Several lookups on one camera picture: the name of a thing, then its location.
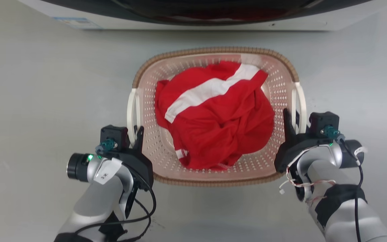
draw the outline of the black tape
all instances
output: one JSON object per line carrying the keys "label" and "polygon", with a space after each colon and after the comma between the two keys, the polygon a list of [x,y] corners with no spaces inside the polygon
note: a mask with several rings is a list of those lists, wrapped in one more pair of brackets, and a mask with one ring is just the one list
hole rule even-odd
{"label": "black tape", "polygon": [[[358,185],[351,184],[337,184],[329,188],[324,194],[326,198],[321,199],[315,209],[318,222],[323,227],[327,226],[329,218],[343,202],[355,199],[357,189]],[[359,188],[358,199],[364,199],[367,202],[364,191],[361,188]]]}
{"label": "black tape", "polygon": [[93,242],[90,239],[81,237],[80,235],[74,235],[74,233],[60,233],[56,237],[54,242]]}
{"label": "black tape", "polygon": [[[116,214],[112,212],[105,223],[118,222],[118,220]],[[105,234],[106,238],[110,241],[116,241],[120,236],[126,233],[121,224],[104,225],[101,226],[98,231]]]}

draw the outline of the washing machine door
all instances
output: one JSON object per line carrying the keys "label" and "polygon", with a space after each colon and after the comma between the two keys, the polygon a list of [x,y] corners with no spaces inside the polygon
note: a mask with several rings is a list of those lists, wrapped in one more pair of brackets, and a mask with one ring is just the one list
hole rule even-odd
{"label": "washing machine door", "polygon": [[370,0],[44,0],[94,14],[148,23],[219,26],[333,11]]}

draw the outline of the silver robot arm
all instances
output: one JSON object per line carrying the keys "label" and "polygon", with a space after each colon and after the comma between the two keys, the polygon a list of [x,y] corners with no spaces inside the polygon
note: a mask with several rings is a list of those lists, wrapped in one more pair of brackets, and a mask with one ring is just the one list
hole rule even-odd
{"label": "silver robot arm", "polygon": [[[295,186],[327,242],[387,242],[387,227],[361,189],[366,149],[356,140],[345,140],[339,117],[331,112],[312,113],[309,121],[306,133],[296,134],[284,110],[285,142],[275,157],[276,171],[286,173],[286,183]],[[359,183],[342,170],[351,167],[359,168]]]}
{"label": "silver robot arm", "polygon": [[[310,216],[324,234],[327,242],[355,242],[355,199],[353,191],[358,182],[352,181],[341,167],[345,164],[343,152],[338,144],[331,147],[317,147],[309,150],[298,161],[296,170],[303,183],[333,180],[335,185],[321,182],[304,187],[302,198]],[[361,192],[358,198],[359,233],[362,242],[387,242],[387,227],[364,200]]]}
{"label": "silver robot arm", "polygon": [[[67,173],[69,176],[70,174],[74,176],[71,178],[81,181],[85,181],[84,179],[87,178],[90,186],[74,205],[72,214],[60,228],[55,242],[103,242],[109,237],[116,241],[125,232],[121,225],[113,225],[111,230],[108,227],[92,227],[76,235],[73,234],[88,225],[126,220],[127,202],[134,184],[128,168],[121,165],[122,161],[116,158],[109,160],[106,158],[100,159],[97,155],[74,154],[70,161],[77,158],[84,160],[85,157],[91,157],[86,158],[89,163],[88,166],[82,167],[87,169],[84,173],[86,176],[81,177],[81,170],[79,171],[78,168],[77,175],[75,171],[70,173],[69,166],[67,167]],[[119,167],[119,169],[112,177],[109,177],[112,174],[106,172],[106,169],[111,170],[114,167]]]}

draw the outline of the white stripe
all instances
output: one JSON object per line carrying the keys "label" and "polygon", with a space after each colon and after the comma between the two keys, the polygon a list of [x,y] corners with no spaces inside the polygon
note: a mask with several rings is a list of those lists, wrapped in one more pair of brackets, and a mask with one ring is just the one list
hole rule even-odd
{"label": "white stripe", "polygon": [[178,159],[185,157],[188,153],[189,153],[189,151],[182,150],[182,149],[175,151],[175,154],[177,155]]}
{"label": "white stripe", "polygon": [[212,78],[200,85],[183,92],[180,97],[168,107],[165,119],[173,123],[175,117],[188,107],[196,107],[210,98],[224,95],[230,87],[241,80],[250,80],[256,75],[259,68],[252,65],[241,64],[238,70],[226,81]]}

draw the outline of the wire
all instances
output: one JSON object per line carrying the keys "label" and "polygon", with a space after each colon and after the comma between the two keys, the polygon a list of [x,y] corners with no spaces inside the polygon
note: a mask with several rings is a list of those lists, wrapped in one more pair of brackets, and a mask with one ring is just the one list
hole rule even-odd
{"label": "wire", "polygon": [[311,206],[313,206],[314,201],[316,201],[318,199],[325,199],[325,198],[327,198],[327,196],[319,196],[319,197],[315,197],[314,199],[306,200],[305,202],[307,204],[310,203],[310,207],[311,207]]}
{"label": "wire", "polygon": [[[146,207],[144,207],[143,204],[141,204],[140,201],[138,201],[137,199],[134,199],[134,201],[140,205],[140,207],[144,210],[144,212],[146,212],[147,216],[149,216],[149,211],[147,211]],[[149,228],[150,224],[152,223],[152,218],[149,216],[149,222],[147,223],[147,226],[146,228],[144,229],[144,231],[137,237],[133,237],[133,238],[129,238],[129,239],[124,239],[124,240],[118,240],[116,242],[134,242],[134,241],[137,241],[139,240],[141,237],[144,236],[144,234],[146,234],[147,232],[147,229]]]}
{"label": "wire", "polygon": [[347,144],[343,139],[340,139],[341,143],[343,144],[344,148],[347,150],[347,153],[349,153],[352,158],[356,159],[356,164],[359,167],[359,183],[358,187],[356,188],[355,192],[355,228],[356,228],[356,238],[358,242],[361,242],[361,233],[359,231],[359,214],[358,214],[358,197],[359,197],[359,191],[361,190],[362,182],[364,181],[364,172],[362,171],[361,162],[359,161],[358,157],[355,155],[355,153],[359,153],[362,150],[362,147],[357,149],[353,154],[350,151],[349,147],[347,147]]}
{"label": "wire", "polygon": [[156,210],[156,197],[155,197],[155,193],[153,192],[152,188],[149,186],[149,184],[144,180],[144,178],[142,176],[140,176],[132,167],[130,167],[129,165],[125,164],[125,163],[122,163],[126,168],[129,169],[129,171],[134,174],[135,178],[137,179],[140,179],[147,187],[147,189],[149,190],[150,192],[150,195],[152,197],[152,201],[153,201],[153,208],[152,208],[152,211],[150,213],[147,213],[146,216],[143,216],[143,217],[139,217],[139,218],[136,218],[136,219],[131,219],[131,220],[123,220],[123,221],[118,221],[118,222],[107,222],[107,223],[97,223],[97,224],[91,224],[91,225],[88,225],[88,226],[85,226],[81,229],[78,229],[76,232],[74,232],[73,236],[76,236],[78,235],[79,233],[81,233],[82,231],[84,230],[87,230],[87,229],[90,229],[90,228],[93,228],[93,227],[100,227],[100,226],[108,226],[108,225],[118,225],[118,224],[129,224],[129,223],[134,223],[134,222],[138,222],[138,221],[142,221],[144,219],[150,219],[152,217],[152,215],[155,213],[155,210]]}
{"label": "wire", "polygon": [[280,187],[279,187],[279,189],[281,189],[282,188],[282,186],[284,185],[284,184],[286,184],[287,182],[289,182],[289,183],[291,183],[293,186],[295,186],[295,187],[310,187],[310,186],[313,186],[313,185],[315,185],[315,184],[318,184],[318,183],[329,183],[329,184],[331,184],[331,185],[335,185],[336,184],[336,182],[334,181],[334,180],[318,180],[318,181],[315,181],[315,182],[313,182],[313,183],[302,183],[302,184],[297,184],[297,183],[295,183],[294,181],[295,181],[295,179],[291,179],[290,177],[289,177],[289,168],[296,162],[296,161],[298,161],[298,159],[299,158],[301,158],[301,156],[302,155],[304,155],[307,151],[309,151],[309,150],[312,150],[312,149],[314,149],[314,148],[316,148],[316,147],[328,147],[328,149],[330,149],[330,147],[329,147],[329,145],[318,145],[318,146],[315,146],[315,147],[309,147],[309,148],[306,148],[306,149],[304,149],[303,151],[301,151],[297,156],[295,156],[295,158],[288,164],[288,166],[286,167],[286,178],[288,179],[287,181],[285,181]]}

